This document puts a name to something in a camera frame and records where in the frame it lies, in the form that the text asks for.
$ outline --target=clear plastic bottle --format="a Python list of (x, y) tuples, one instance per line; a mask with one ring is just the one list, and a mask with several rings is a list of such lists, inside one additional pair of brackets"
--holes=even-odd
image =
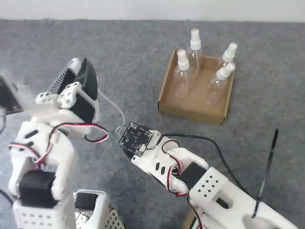
[(190, 69), (190, 63), (186, 56), (186, 51), (180, 49), (177, 52), (178, 66), (174, 70), (172, 89), (173, 93), (177, 97), (184, 97), (189, 92), (190, 79), (192, 78), (192, 72)]
[(228, 63), (219, 69), (212, 77), (206, 90), (205, 100), (209, 105), (217, 106), (227, 86), (228, 76), (235, 70), (234, 63)]
[(229, 47), (224, 52), (223, 56), (218, 59), (218, 69), (225, 67), (228, 63), (234, 63), (234, 57), (238, 45), (234, 42), (229, 44)]
[(197, 77), (200, 66), (201, 66), (201, 57), (203, 56), (203, 52), (201, 50), (201, 40), (198, 29), (191, 30), (191, 41), (190, 47), (187, 49), (187, 58), (190, 62), (190, 68), (192, 71), (192, 76)]

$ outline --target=red and white wire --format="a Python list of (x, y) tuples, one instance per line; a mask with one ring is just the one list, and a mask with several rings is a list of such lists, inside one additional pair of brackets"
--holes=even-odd
[(48, 146), (47, 146), (46, 153), (45, 153), (45, 155), (41, 156), (41, 157), (35, 162), (36, 164), (41, 164), (41, 163), (47, 158), (48, 154), (50, 153), (50, 151), (51, 151), (51, 149), (52, 149), (52, 144), (51, 144), (52, 135), (55, 133), (56, 130), (58, 130), (59, 128), (61, 128), (61, 127), (63, 127), (63, 126), (70, 126), (70, 127), (73, 127), (73, 128), (74, 128), (74, 127), (76, 127), (76, 128), (80, 128), (80, 127), (92, 127), (92, 128), (97, 128), (97, 129), (99, 129), (99, 130), (101, 130), (102, 132), (105, 133), (105, 135), (104, 135), (103, 137), (101, 137), (101, 138), (99, 138), (99, 139), (96, 139), (96, 140), (89, 140), (89, 139), (87, 139), (87, 138), (85, 137), (86, 140), (87, 140), (87, 141), (90, 141), (91, 143), (100, 143), (100, 142), (106, 141), (106, 140), (109, 138), (109, 133), (108, 133), (108, 131), (107, 131), (104, 127), (102, 127), (102, 126), (100, 126), (100, 125), (98, 125), (98, 124), (95, 124), (95, 123), (61, 123), (61, 124), (55, 126), (55, 127), (52, 129), (52, 131), (51, 131), (51, 133), (50, 133), (50, 135), (49, 135), (49, 141), (48, 141)]
[(172, 159), (174, 159), (176, 161), (176, 163), (178, 165), (178, 173), (177, 173), (177, 175), (180, 176), (181, 173), (182, 173), (182, 163), (181, 163), (181, 161), (178, 158), (176, 158), (175, 156), (169, 154), (167, 151), (164, 150), (165, 144), (167, 144), (169, 142), (175, 142), (175, 143), (177, 143), (177, 145), (179, 147), (178, 141), (176, 139), (172, 138), (172, 139), (168, 139), (166, 142), (163, 143), (163, 145), (161, 147), (161, 150), (163, 151), (163, 153), (168, 154), (170, 156), (170, 158), (172, 158)]
[(26, 149), (26, 150), (29, 150), (31, 151), (31, 153), (33, 154), (33, 158), (35, 158), (37, 160), (37, 158), (40, 158), (40, 154), (34, 150), (32, 147), (26, 145), (26, 144), (21, 144), (21, 143), (17, 143), (17, 142), (12, 142), (8, 145), (8, 147), (18, 147), (18, 148), (21, 148), (21, 149)]
[(167, 180), (166, 180), (167, 190), (170, 193), (175, 194), (176, 197), (187, 196), (189, 194), (189, 192), (179, 192), (178, 190), (174, 190), (174, 191), (172, 190), (172, 188), (171, 188), (171, 174), (172, 174), (173, 168), (175, 168), (175, 167), (174, 166), (170, 166), (170, 168), (168, 169), (168, 172), (167, 172)]
[(201, 221), (201, 218), (199, 216), (197, 209), (190, 203), (190, 196), (187, 196), (187, 203), (190, 205), (190, 207), (193, 209), (193, 211), (196, 215), (196, 218), (197, 218), (198, 224), (199, 224), (199, 229), (206, 229), (206, 227), (203, 225), (203, 223)]

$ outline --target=white robotic arm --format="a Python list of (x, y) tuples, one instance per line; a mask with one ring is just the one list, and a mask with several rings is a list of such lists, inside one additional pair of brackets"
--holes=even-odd
[[(143, 132), (150, 133), (150, 138), (140, 138)], [(253, 218), (255, 199), (217, 169), (209, 167), (204, 159), (179, 147), (176, 140), (164, 137), (158, 131), (147, 131), (131, 123), (119, 145), (133, 164), (170, 192), (177, 197), (188, 196), (189, 204), (200, 218), (193, 229), (297, 228), (263, 202)]]
[[(8, 111), (13, 105), (5, 102), (17, 100), (17, 96), (1, 76), (0, 85), (7, 89), (3, 96), (12, 95), (9, 100), (4, 97), (0, 100), (0, 105)], [(9, 191), (16, 197), (13, 212), (17, 227), (108, 229), (115, 224), (117, 229), (123, 229), (105, 192), (79, 190), (73, 194), (71, 190), (78, 155), (68, 136), (93, 143), (109, 137), (103, 127), (95, 124), (99, 106), (97, 78), (91, 63), (87, 59), (83, 62), (72, 59), (49, 91), (37, 96), (36, 105), (24, 110), (32, 119), (22, 124), (15, 142), (9, 145), (13, 164)], [(92, 128), (105, 135), (89, 140), (86, 135)], [(45, 171), (46, 167), (56, 171)]]

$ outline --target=cardboard box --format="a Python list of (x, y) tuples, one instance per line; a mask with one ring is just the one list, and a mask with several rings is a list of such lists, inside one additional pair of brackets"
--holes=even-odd
[(186, 215), (186, 218), (185, 218), (181, 228), (182, 229), (192, 229), (196, 220), (197, 220), (197, 218), (196, 218), (194, 211), (193, 210), (189, 211), (189, 213)]
[(158, 100), (158, 111), (190, 119), (195, 122), (205, 122), (221, 125), (227, 116), (234, 72), (229, 76), (229, 86), (217, 106), (210, 106), (205, 102), (205, 92), (212, 74), (217, 69), (217, 58), (203, 56), (199, 75), (192, 82), (190, 92), (186, 97), (178, 98), (171, 90), (173, 72), (177, 66), (177, 50), (174, 50), (161, 88)]

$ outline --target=bottle cap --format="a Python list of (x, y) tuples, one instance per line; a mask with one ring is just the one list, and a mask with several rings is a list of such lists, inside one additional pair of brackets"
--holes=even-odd
[(225, 67), (219, 69), (216, 76), (219, 80), (225, 80), (235, 70), (235, 64), (228, 63)]
[(199, 30), (198, 29), (192, 29), (191, 30), (191, 49), (196, 51), (201, 49), (201, 40), (199, 36)]
[(236, 53), (236, 49), (237, 49), (238, 45), (236, 43), (230, 43), (229, 47), (227, 48), (227, 50), (224, 52), (223, 54), (223, 60), (225, 62), (232, 62), (234, 57), (235, 57), (235, 53)]
[(190, 67), (189, 60), (186, 56), (186, 51), (184, 49), (179, 49), (177, 52), (178, 55), (178, 67), (180, 70), (187, 70)]

